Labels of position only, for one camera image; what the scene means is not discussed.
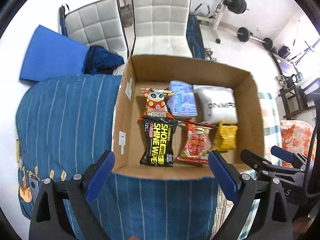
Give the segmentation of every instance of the blue gripper pad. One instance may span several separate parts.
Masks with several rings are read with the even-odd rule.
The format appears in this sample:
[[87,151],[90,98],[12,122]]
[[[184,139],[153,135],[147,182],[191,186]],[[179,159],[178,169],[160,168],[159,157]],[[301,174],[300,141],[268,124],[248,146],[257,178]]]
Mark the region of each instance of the blue gripper pad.
[[212,151],[209,153],[208,163],[212,173],[217,179],[219,186],[226,196],[226,199],[236,204],[238,202],[238,190],[241,187],[241,181],[239,179],[240,174],[236,170],[236,172],[239,174],[239,186],[238,183],[236,183],[233,179],[232,175],[228,172],[228,170],[231,169],[231,166],[234,169],[236,168],[233,165],[228,164],[217,151]]
[[86,185],[86,194],[84,199],[89,202],[96,200],[106,180],[108,179],[113,166],[115,165],[115,154],[109,152],[107,157],[102,161],[101,165],[97,167],[91,180]]
[[278,146],[271,147],[271,154],[287,163],[291,163],[294,160],[292,152],[286,151]]

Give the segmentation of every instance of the white chair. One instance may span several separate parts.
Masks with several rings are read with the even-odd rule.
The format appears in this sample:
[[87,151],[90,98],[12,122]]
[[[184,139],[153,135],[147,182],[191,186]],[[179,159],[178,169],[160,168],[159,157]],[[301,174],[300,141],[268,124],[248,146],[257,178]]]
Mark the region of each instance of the white chair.
[[191,0],[132,0],[135,39],[131,55],[192,57],[186,38]]
[[128,43],[121,23],[119,0],[100,0],[68,13],[68,37],[87,46],[100,45],[127,62]]

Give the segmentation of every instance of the blue tissue package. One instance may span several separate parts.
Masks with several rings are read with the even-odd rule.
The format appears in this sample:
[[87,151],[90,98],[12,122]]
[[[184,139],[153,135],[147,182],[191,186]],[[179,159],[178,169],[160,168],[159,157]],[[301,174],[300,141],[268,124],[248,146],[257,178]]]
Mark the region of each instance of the blue tissue package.
[[174,117],[192,118],[197,116],[196,99],[190,84],[171,81],[169,90],[174,94],[168,99],[167,106]]

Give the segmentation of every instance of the white sticker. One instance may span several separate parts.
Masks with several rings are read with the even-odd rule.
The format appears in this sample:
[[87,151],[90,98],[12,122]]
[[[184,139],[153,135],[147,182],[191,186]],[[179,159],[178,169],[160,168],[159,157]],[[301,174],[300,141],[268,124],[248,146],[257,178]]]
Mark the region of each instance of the white sticker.
[[124,154],[125,135],[125,132],[119,131],[119,145],[121,146],[121,155]]
[[131,85],[132,85],[132,78],[130,78],[130,82],[127,82],[127,88],[125,89],[125,94],[129,98],[129,100],[131,100],[131,94],[132,94]]

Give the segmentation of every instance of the blue board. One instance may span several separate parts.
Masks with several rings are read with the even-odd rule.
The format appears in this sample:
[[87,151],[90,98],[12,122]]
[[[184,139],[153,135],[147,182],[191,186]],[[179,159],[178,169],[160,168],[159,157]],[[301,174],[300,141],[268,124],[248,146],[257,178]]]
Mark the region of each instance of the blue board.
[[88,50],[86,45],[39,25],[24,57],[20,80],[81,74]]

